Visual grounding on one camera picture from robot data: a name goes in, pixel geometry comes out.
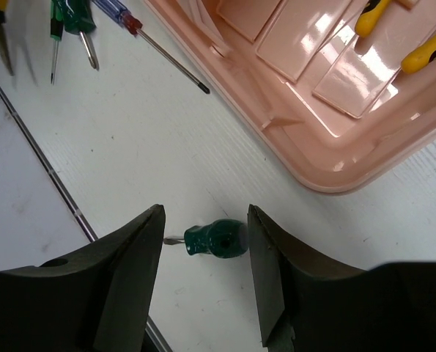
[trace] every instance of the transparent blue handle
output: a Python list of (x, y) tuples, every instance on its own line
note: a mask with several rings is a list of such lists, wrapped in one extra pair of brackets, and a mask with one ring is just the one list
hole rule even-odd
[(92, 0), (92, 2), (120, 26), (123, 26), (122, 13), (125, 11), (130, 12), (128, 8), (118, 0)]

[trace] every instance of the tabletop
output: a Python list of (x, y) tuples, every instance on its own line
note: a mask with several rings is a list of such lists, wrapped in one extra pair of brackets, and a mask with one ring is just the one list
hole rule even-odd
[[(206, 81), (142, 2), (125, 4)], [(66, 34), (51, 86), (49, 11), (49, 1), (10, 2), (15, 77), (0, 63), (0, 85), (98, 235), (155, 203), (165, 206), (166, 235), (220, 218), (245, 221), (252, 203), (350, 265), (436, 260), (436, 141), (355, 193), (315, 194), (214, 89), (204, 95), (95, 7), (100, 70)], [(189, 257), (164, 246), (150, 316), (175, 351), (264, 351), (248, 255)]]

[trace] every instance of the metal strip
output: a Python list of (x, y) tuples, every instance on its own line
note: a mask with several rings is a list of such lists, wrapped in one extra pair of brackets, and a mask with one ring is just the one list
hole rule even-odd
[[(44, 169), (48, 173), (48, 176), (52, 180), (56, 189), (58, 189), (58, 192), (61, 194), (63, 200), (66, 202), (68, 208), (71, 210), (71, 213), (73, 213), (73, 216), (75, 217), (81, 229), (84, 231), (86, 237), (89, 239), (89, 242), (94, 242), (98, 240), (99, 239), (98, 236), (92, 229), (87, 219), (84, 217), (81, 210), (78, 208), (77, 204), (75, 203), (74, 199), (71, 197), (66, 187), (64, 187), (63, 182), (59, 179), (57, 173), (51, 166), (48, 159), (45, 157), (45, 154), (43, 154), (43, 151), (40, 149), (38, 143), (35, 141), (34, 137), (29, 132), (29, 129), (26, 127), (26, 124), (24, 124), (23, 120), (21, 119), (17, 111), (14, 109), (14, 106), (12, 106), (11, 102), (4, 94), (3, 89), (1, 87), (0, 87), (0, 97), (3, 100), (4, 105), (7, 107), (8, 111), (10, 112), (12, 118), (14, 119), (14, 121), (16, 121), (22, 133), (24, 134), (27, 141), (31, 145), (32, 149), (35, 151), (35, 154), (37, 155)], [(147, 317), (146, 333), (149, 335), (149, 338), (154, 343), (154, 346), (158, 349), (158, 352), (173, 352), (173, 350), (170, 348), (169, 344), (167, 343), (166, 339), (164, 339), (158, 327), (154, 324), (151, 317), (149, 316)]]

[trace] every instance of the pink plastic bin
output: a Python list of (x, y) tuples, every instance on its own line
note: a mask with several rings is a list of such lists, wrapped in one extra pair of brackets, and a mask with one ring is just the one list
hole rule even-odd
[(436, 0), (392, 1), (364, 40), (354, 25), (366, 0), (146, 3), (315, 191), (360, 188), (436, 137), (436, 60), (411, 76), (399, 69), (436, 31)]

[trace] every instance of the black screwdriver tip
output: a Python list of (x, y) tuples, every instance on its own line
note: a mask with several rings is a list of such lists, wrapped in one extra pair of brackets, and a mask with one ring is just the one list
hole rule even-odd
[(202, 82), (198, 83), (198, 88), (201, 89), (206, 94), (210, 94), (210, 88), (206, 87)]

